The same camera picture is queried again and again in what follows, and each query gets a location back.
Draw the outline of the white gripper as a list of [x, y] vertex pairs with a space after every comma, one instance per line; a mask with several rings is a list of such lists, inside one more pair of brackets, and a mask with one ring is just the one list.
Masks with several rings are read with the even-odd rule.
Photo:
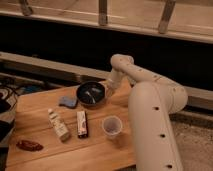
[[124, 74], [120, 71], [112, 69], [107, 78], [107, 89], [105, 92], [105, 98], [110, 98], [116, 89], [120, 87]]

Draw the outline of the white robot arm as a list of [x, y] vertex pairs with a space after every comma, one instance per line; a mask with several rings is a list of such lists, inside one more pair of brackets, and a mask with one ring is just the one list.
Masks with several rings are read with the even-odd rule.
[[132, 86], [128, 98], [137, 171], [184, 171], [169, 115], [187, 104], [186, 89], [179, 83], [134, 64], [128, 55], [111, 57], [107, 96], [114, 94], [122, 78]]

